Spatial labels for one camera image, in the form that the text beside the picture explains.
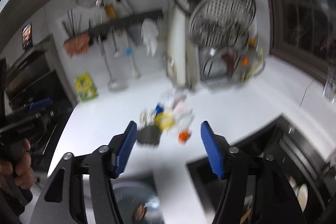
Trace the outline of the person's left hand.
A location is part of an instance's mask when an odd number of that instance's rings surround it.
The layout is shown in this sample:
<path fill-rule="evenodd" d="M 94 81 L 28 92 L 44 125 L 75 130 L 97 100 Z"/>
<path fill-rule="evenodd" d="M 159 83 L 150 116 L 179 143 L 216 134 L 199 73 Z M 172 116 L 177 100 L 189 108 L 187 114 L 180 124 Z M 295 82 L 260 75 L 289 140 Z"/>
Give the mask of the person's left hand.
<path fill-rule="evenodd" d="M 23 143 L 23 156 L 21 161 L 15 167 L 17 177 L 14 179 L 15 184 L 22 189 L 30 189 L 35 183 L 34 172 L 31 168 L 30 142 L 25 139 Z M 5 176 L 12 175 L 13 166 L 9 161 L 1 160 L 1 189 L 9 192 L 9 185 Z"/>

